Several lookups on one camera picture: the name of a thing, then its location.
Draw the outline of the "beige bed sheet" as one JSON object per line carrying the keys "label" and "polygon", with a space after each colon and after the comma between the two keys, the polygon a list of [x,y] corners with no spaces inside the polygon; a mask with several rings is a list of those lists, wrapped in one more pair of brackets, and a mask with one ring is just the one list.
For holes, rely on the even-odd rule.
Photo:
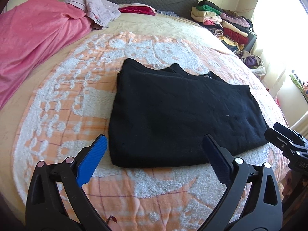
{"label": "beige bed sheet", "polygon": [[243,66],[208,30],[165,15],[122,14],[31,72],[1,110],[1,193],[22,201],[37,161],[57,163],[108,134],[117,74],[132,58],[152,69],[178,63],[243,84]]}

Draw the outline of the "red pillow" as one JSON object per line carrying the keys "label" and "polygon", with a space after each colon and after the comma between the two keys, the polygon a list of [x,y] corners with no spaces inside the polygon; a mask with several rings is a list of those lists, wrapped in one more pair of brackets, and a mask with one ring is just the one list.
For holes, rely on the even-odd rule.
{"label": "red pillow", "polygon": [[129,13],[129,14],[141,14],[141,15],[151,15],[155,16],[156,11],[154,8],[148,5],[143,4],[133,4],[129,6],[124,6],[119,8],[119,11],[121,13]]}

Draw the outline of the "stack of folded clothes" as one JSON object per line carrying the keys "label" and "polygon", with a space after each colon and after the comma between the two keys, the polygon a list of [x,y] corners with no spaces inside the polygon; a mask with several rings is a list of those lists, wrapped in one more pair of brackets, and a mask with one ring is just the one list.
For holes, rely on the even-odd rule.
{"label": "stack of folded clothes", "polygon": [[256,43],[252,21],[208,0],[191,7],[191,18],[217,37],[231,51],[251,51]]}

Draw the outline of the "black sweater with orange patches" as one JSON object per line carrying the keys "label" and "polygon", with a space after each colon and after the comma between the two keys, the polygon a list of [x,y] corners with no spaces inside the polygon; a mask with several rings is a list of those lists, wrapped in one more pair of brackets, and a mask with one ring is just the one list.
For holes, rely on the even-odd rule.
{"label": "black sweater with orange patches", "polygon": [[212,72],[195,76],[178,64],[154,70],[126,59],[117,75],[109,150],[122,168],[191,166],[207,163],[204,135],[237,155],[265,145],[267,128],[248,85]]}

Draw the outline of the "lilac crumpled garment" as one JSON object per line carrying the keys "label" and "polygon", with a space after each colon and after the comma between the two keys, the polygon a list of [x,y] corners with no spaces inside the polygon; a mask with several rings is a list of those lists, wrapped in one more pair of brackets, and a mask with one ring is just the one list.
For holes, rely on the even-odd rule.
{"label": "lilac crumpled garment", "polygon": [[119,5],[108,0],[65,0],[64,2],[83,10],[87,17],[101,28],[107,27],[121,14]]}

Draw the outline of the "pink quilt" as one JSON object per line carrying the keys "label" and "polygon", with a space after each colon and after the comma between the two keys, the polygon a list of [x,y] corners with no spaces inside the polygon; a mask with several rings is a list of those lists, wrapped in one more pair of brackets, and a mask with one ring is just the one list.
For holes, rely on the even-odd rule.
{"label": "pink quilt", "polygon": [[28,0],[1,14],[1,106],[34,69],[91,30],[85,12],[57,0]]}

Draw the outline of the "bag of purple clothes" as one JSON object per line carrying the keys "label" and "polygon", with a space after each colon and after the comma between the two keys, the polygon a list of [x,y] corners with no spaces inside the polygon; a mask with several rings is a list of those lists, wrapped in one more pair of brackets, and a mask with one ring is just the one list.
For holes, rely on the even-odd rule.
{"label": "bag of purple clothes", "polygon": [[235,54],[256,77],[261,78],[266,75],[264,62],[259,56],[245,50],[236,51]]}

